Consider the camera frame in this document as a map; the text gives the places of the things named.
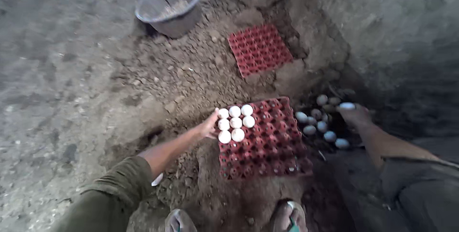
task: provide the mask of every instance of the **sleeve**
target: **sleeve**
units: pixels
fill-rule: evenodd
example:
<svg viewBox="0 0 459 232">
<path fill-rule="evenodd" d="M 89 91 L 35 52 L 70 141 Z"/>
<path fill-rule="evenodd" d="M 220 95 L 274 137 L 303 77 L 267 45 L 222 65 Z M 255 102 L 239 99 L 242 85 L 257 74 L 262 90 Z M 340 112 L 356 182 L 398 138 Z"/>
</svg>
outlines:
<svg viewBox="0 0 459 232">
<path fill-rule="evenodd" d="M 124 159 L 87 186 L 52 231 L 125 232 L 130 216 L 150 192 L 151 181 L 145 159 Z"/>
<path fill-rule="evenodd" d="M 413 231 L 458 231 L 459 167 L 446 161 L 385 158 L 382 189 Z"/>
</svg>

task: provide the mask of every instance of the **plastic bucket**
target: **plastic bucket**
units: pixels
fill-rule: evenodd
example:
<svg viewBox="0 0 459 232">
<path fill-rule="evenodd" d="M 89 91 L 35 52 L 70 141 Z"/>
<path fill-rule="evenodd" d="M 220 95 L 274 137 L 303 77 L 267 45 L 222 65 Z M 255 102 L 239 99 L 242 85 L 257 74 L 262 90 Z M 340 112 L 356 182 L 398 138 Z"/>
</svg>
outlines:
<svg viewBox="0 0 459 232">
<path fill-rule="evenodd" d="M 168 6 L 174 6 L 179 0 L 139 0 L 135 6 L 135 16 L 142 22 L 149 23 L 159 33 L 179 38 L 190 31 L 202 15 L 199 0 L 185 1 L 186 6 L 164 16 L 164 10 Z"/>
</svg>

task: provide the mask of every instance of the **red egg tray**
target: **red egg tray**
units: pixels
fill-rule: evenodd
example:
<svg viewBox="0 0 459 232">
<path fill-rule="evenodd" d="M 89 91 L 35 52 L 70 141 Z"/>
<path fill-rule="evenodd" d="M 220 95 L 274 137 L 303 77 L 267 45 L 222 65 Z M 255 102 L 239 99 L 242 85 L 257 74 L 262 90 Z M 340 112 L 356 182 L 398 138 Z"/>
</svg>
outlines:
<svg viewBox="0 0 459 232">
<path fill-rule="evenodd" d="M 238 31 L 228 36 L 228 42 L 243 78 L 274 70 L 293 59 L 273 24 Z"/>
<path fill-rule="evenodd" d="M 221 176 L 231 180 L 312 175 L 312 162 L 307 158 L 289 98 L 272 98 L 249 105 L 253 108 L 255 126 L 242 127 L 244 140 L 219 142 Z"/>
</svg>

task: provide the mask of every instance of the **foot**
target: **foot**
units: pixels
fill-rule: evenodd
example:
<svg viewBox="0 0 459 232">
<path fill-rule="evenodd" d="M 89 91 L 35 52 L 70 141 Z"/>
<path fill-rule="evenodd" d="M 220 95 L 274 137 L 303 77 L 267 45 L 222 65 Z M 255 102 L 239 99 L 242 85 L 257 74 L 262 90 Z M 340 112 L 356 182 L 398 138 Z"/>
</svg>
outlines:
<svg viewBox="0 0 459 232">
<path fill-rule="evenodd" d="M 166 218 L 166 232 L 197 232 L 197 230 L 184 210 L 175 209 Z"/>
<path fill-rule="evenodd" d="M 275 214 L 273 232 L 307 232 L 304 211 L 296 202 L 283 204 Z"/>
</svg>

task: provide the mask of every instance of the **hand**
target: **hand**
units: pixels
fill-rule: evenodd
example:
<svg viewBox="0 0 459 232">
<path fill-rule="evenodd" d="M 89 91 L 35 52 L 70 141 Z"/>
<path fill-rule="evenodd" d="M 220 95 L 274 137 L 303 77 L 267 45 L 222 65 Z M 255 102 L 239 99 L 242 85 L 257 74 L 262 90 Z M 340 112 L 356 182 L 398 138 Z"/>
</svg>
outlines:
<svg viewBox="0 0 459 232">
<path fill-rule="evenodd" d="M 199 134 L 202 137 L 209 137 L 216 139 L 218 136 L 217 130 L 215 130 L 215 123 L 219 119 L 219 109 L 215 108 L 213 113 L 203 123 L 196 126 Z"/>
<path fill-rule="evenodd" d="M 357 129 L 373 123 L 368 109 L 359 104 L 355 104 L 355 109 L 337 107 L 336 111 L 342 115 L 347 124 Z"/>
</svg>

